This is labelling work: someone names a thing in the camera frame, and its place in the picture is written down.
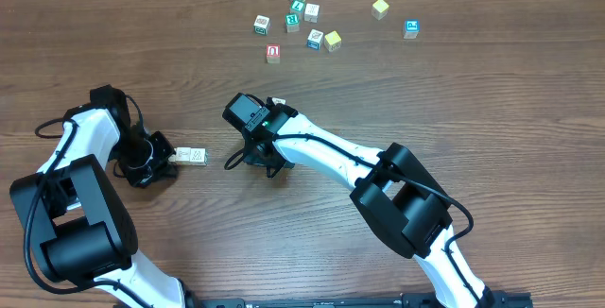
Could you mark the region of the white blue edged block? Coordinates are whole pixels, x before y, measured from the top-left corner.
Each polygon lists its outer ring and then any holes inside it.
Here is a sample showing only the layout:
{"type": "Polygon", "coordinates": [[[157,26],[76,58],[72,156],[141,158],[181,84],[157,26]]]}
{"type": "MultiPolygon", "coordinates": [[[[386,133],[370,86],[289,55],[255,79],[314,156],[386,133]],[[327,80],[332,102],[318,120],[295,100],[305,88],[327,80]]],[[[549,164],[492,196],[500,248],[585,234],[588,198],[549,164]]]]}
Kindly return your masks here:
{"type": "Polygon", "coordinates": [[[171,163],[186,165],[190,163],[191,148],[177,147],[175,153],[169,157],[171,163]]]}

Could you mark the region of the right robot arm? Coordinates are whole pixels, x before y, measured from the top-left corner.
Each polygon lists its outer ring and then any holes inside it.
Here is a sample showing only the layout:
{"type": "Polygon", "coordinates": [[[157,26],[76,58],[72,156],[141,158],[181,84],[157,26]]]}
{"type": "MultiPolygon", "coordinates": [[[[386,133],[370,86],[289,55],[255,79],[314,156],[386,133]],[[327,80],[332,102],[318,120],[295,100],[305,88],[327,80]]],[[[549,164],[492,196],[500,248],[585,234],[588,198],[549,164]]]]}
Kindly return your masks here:
{"type": "Polygon", "coordinates": [[[283,102],[237,94],[223,118],[244,139],[225,162],[263,166],[270,178],[296,164],[310,167],[350,190],[350,199],[374,235],[395,253],[415,260],[431,281],[443,307],[491,307],[491,289],[471,270],[457,240],[452,207],[470,212],[448,196],[405,146],[382,150],[347,141],[316,126],[283,102]]]}

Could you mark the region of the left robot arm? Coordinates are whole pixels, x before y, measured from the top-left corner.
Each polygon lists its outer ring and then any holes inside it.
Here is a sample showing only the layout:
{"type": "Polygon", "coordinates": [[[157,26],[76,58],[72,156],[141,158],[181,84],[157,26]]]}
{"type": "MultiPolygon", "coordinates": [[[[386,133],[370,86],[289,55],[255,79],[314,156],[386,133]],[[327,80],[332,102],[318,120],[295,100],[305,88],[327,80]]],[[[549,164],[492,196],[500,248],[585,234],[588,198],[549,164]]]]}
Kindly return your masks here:
{"type": "Polygon", "coordinates": [[[130,121],[133,99],[106,85],[59,118],[59,143],[9,195],[24,228],[26,270],[41,289],[68,295],[100,289],[124,307],[196,307],[182,280],[139,249],[133,221],[106,174],[113,162],[134,188],[174,179],[174,147],[161,132],[130,121]]]}

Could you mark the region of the red letter U block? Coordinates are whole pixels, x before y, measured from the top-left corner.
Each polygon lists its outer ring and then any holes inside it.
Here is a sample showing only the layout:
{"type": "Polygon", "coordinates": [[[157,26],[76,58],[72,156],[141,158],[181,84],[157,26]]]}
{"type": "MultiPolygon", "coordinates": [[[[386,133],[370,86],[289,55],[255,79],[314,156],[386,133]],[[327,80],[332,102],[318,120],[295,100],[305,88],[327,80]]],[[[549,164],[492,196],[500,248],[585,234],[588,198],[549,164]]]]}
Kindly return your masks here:
{"type": "Polygon", "coordinates": [[[267,63],[279,63],[281,61],[281,47],[279,44],[268,44],[266,46],[267,63]]]}

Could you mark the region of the white zigzag picture block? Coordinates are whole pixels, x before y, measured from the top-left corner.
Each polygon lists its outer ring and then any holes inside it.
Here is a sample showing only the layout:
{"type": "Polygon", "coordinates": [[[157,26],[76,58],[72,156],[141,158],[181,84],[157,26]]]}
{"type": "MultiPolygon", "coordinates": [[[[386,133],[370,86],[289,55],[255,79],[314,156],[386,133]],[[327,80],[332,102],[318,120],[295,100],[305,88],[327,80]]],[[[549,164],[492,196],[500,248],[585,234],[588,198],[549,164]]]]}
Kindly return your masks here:
{"type": "Polygon", "coordinates": [[[206,166],[208,162],[207,151],[205,148],[191,148],[189,154],[189,163],[196,166],[206,166]]]}

